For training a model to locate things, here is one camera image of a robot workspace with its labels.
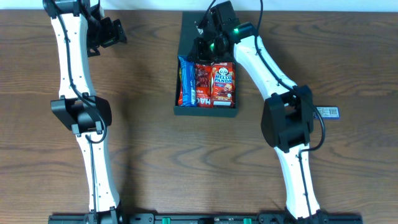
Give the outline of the dark green gift box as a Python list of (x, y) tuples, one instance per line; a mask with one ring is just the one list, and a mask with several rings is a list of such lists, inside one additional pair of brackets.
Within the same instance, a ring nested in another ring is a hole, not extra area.
[[(195, 21), (203, 17), (204, 11), (183, 11), (182, 25), (180, 30), (180, 40), (178, 44), (177, 56), (187, 56), (193, 46), (193, 40), (199, 37), (195, 26)], [(180, 61), (177, 60), (177, 82), (175, 85), (174, 115), (176, 116), (210, 116), (234, 118), (238, 114), (238, 94), (234, 96), (233, 108), (200, 108), (200, 107), (181, 107), (178, 105), (180, 96), (181, 81), (179, 76)]]

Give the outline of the red Hello Panda box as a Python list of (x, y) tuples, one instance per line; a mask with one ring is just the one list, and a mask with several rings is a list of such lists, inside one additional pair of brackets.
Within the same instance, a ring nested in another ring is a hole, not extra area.
[(233, 62), (214, 63), (211, 70), (211, 104), (213, 107), (234, 106), (235, 76)]

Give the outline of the red dried fruit bag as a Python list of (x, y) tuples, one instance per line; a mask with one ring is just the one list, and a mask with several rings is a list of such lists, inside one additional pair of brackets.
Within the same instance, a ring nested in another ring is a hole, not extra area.
[[(196, 81), (196, 98), (197, 106), (199, 108), (211, 108), (211, 91), (210, 91), (210, 77), (211, 66), (199, 63), (194, 63), (195, 67), (195, 81)], [(182, 84), (181, 84), (181, 68), (180, 68), (180, 95), (177, 105), (182, 104)]]

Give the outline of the blue cookie roll pack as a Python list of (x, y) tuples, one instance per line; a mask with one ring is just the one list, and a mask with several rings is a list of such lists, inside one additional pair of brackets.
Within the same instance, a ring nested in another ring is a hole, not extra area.
[(182, 104), (185, 107), (196, 107), (196, 81), (195, 67), (193, 62), (189, 62), (186, 57), (179, 56), (181, 68), (181, 84), (182, 84)]

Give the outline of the small blue snack packet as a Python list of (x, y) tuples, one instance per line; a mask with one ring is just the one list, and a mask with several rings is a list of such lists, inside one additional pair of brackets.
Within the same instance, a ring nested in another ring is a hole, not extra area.
[(323, 119), (340, 119), (340, 111), (335, 106), (317, 106), (319, 114), (314, 113), (316, 119), (321, 116)]

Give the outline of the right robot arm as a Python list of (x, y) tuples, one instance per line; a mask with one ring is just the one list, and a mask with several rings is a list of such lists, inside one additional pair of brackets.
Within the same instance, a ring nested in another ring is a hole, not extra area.
[(314, 117), (319, 115), (308, 86), (298, 86), (275, 63), (259, 35), (259, 26), (242, 23), (232, 3), (212, 2), (196, 24), (199, 36), (189, 56), (203, 62), (232, 57), (250, 75), (264, 100), (261, 131), (280, 161), (286, 188), (286, 209), (297, 223), (321, 223), (322, 215), (310, 174), (308, 157), (325, 140), (310, 146)]

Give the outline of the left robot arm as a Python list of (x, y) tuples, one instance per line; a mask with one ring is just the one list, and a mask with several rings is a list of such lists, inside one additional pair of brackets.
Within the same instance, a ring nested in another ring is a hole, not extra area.
[(60, 62), (58, 99), (50, 107), (76, 137), (89, 187), (88, 213), (51, 215), (49, 223), (129, 223), (111, 172), (111, 107), (96, 94), (88, 63), (90, 57), (100, 55), (101, 47), (127, 42), (121, 21), (105, 17), (100, 4), (91, 6), (84, 0), (44, 0), (43, 6), (56, 35)]

